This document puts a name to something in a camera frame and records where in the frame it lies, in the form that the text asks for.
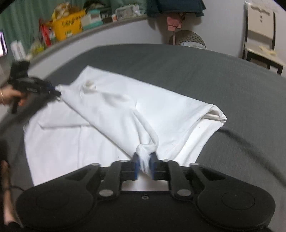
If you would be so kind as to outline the person's left hand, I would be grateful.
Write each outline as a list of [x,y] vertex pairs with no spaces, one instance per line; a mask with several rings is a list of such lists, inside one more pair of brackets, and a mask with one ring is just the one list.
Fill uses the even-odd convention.
[[3,105],[9,105],[14,98],[20,98],[18,103],[19,106],[25,105],[26,101],[28,100],[29,95],[27,93],[22,93],[18,90],[13,89],[11,85],[7,85],[1,88],[3,92],[4,103]]

